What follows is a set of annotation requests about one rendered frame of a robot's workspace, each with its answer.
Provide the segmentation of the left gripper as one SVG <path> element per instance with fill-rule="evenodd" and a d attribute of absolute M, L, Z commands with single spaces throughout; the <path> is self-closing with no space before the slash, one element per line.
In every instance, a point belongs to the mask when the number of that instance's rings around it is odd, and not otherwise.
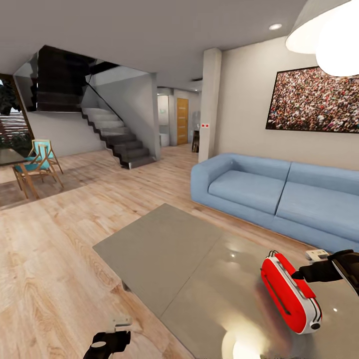
<path fill-rule="evenodd" d="M 123 352 L 125 346 L 130 344 L 131 340 L 131 331 L 118 331 L 112 334 L 107 334 L 106 332 L 97 333 L 94 338 L 94 342 L 103 339 L 110 339 L 114 344 L 114 353 Z"/>

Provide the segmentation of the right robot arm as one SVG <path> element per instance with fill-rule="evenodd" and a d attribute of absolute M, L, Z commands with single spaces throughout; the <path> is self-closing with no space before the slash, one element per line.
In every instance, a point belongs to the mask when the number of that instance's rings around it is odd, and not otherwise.
<path fill-rule="evenodd" d="M 291 275 L 292 279 L 311 282 L 345 281 L 359 297 L 359 253 L 352 249 L 329 255 L 325 250 L 306 251 L 309 266 L 302 266 Z"/>

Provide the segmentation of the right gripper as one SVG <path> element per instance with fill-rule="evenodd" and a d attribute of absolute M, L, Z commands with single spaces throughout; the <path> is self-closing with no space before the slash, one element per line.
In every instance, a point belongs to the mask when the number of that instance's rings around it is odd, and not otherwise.
<path fill-rule="evenodd" d="M 328 276 L 325 271 L 322 268 L 322 263 L 324 262 L 318 262 L 314 263 L 309 266 L 302 266 L 299 268 L 298 271 L 294 272 L 291 275 L 292 279 L 306 279 L 308 283 L 311 282 L 330 282 L 330 281 L 336 281 L 339 279 L 332 279 L 330 276 Z"/>

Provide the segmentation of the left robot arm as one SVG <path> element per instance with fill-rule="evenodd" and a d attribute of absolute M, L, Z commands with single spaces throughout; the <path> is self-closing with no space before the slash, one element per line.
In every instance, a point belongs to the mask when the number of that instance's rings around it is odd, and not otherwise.
<path fill-rule="evenodd" d="M 113 353 L 123 352 L 130 344 L 131 331 L 116 331 L 116 327 L 133 324 L 132 316 L 110 317 L 107 330 L 97 333 L 94 343 L 84 356 L 84 359 L 113 359 Z"/>

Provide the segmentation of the radio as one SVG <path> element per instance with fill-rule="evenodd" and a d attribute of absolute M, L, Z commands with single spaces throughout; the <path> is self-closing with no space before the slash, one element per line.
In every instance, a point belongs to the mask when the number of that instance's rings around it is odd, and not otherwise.
<path fill-rule="evenodd" d="M 305 280 L 292 279 L 297 270 L 283 254 L 269 254 L 261 277 L 288 326 L 297 334 L 314 333 L 321 327 L 322 310 Z"/>

